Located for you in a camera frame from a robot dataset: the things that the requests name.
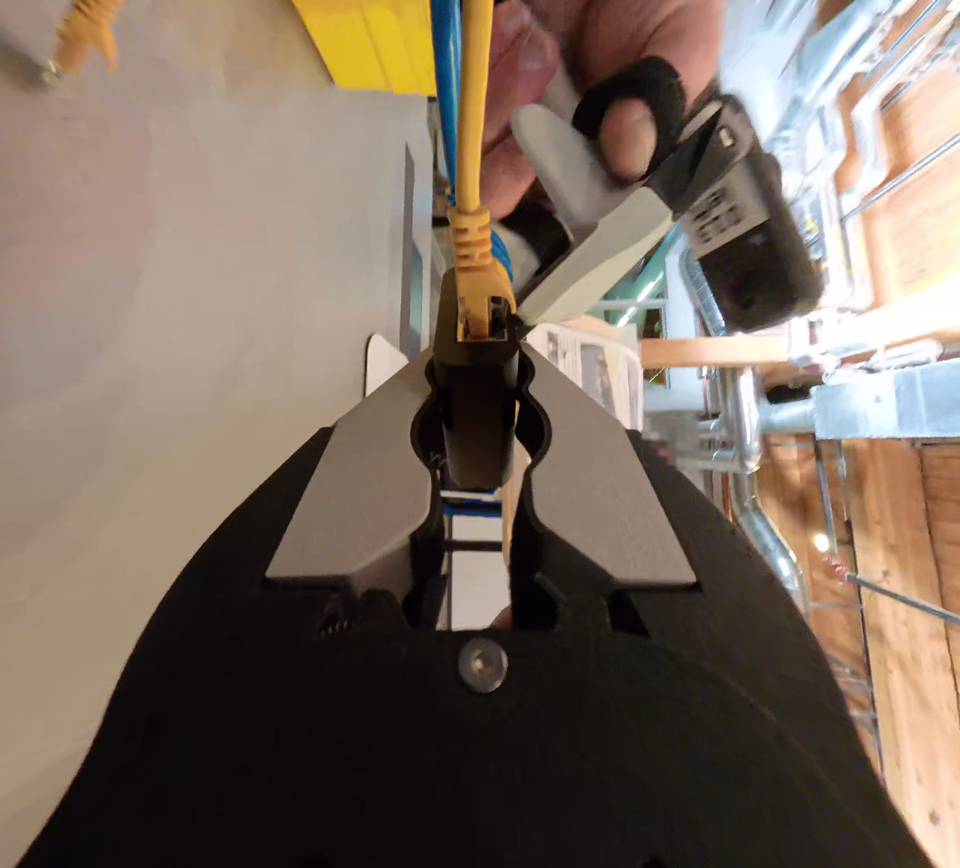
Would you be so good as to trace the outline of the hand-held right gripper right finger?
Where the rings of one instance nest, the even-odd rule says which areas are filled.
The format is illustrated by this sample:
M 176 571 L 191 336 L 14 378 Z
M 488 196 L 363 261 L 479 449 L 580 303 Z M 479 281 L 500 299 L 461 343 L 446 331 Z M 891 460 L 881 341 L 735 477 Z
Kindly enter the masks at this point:
M 695 589 L 634 434 L 531 346 L 517 388 L 530 463 L 511 529 L 512 616 L 606 618 L 631 592 Z

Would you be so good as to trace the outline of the white board stand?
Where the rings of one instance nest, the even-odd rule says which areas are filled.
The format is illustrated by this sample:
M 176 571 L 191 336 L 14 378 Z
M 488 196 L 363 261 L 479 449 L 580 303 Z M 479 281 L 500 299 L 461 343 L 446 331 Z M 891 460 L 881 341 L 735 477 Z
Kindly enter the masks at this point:
M 409 362 L 407 356 L 378 332 L 366 341 L 364 366 L 364 398 L 400 372 Z

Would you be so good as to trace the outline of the black network switch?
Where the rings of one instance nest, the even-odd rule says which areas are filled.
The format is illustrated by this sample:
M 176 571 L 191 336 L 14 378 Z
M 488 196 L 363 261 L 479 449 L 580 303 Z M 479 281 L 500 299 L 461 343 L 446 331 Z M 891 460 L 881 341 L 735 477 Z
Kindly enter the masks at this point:
M 520 340 L 514 316 L 499 302 L 494 300 L 494 337 L 462 341 L 454 270 L 442 277 L 431 382 L 448 473 L 464 490 L 497 489 L 512 464 Z

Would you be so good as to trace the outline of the wooden pillar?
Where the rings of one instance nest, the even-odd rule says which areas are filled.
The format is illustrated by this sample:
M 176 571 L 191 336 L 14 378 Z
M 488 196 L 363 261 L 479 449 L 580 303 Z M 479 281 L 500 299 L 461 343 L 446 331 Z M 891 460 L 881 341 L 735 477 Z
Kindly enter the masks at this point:
M 807 368 L 826 358 L 870 355 L 900 344 L 958 336 L 958 290 L 938 286 L 839 322 L 812 343 L 799 334 L 659 338 L 638 341 L 646 370 L 746 368 L 791 365 Z

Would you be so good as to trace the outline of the wooden instruction board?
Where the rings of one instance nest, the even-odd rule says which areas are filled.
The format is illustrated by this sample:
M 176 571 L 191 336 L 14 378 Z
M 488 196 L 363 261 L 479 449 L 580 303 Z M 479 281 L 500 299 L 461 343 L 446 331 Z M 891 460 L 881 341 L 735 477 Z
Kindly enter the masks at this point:
M 643 430 L 644 378 L 640 352 L 627 329 L 582 317 L 534 326 L 525 341 L 576 383 L 627 430 Z

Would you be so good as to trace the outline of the silver ventilation duct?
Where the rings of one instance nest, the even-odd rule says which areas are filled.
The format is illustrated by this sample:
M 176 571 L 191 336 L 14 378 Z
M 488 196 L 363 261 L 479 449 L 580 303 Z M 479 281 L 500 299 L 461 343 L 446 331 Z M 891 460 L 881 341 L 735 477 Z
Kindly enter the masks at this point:
M 735 512 L 749 539 L 801 609 L 809 606 L 798 562 L 774 531 L 755 492 L 765 434 L 811 432 L 820 441 L 938 440 L 958 437 L 958 360 L 859 373 L 815 386 L 810 397 L 769 403 L 751 367 L 721 368 L 718 418 L 700 423 L 701 444 L 679 460 L 695 471 L 732 477 Z

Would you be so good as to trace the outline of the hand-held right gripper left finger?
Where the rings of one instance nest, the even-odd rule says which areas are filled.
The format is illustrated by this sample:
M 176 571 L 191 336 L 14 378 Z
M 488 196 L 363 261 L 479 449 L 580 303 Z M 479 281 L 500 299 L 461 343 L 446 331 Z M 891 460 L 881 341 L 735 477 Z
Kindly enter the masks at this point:
M 333 426 L 318 466 L 266 570 L 297 581 L 390 593 L 415 585 L 412 539 L 428 520 L 433 483 L 415 453 L 416 416 L 429 401 L 429 351 L 409 361 Z

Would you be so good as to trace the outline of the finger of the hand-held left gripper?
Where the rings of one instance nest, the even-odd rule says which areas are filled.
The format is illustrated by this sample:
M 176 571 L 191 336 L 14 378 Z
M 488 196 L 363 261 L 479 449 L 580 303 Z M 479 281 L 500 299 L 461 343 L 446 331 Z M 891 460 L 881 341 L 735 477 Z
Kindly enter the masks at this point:
M 519 320 L 526 326 L 558 324 L 588 313 L 649 254 L 673 224 L 671 208 L 655 191 L 632 191 L 519 297 Z

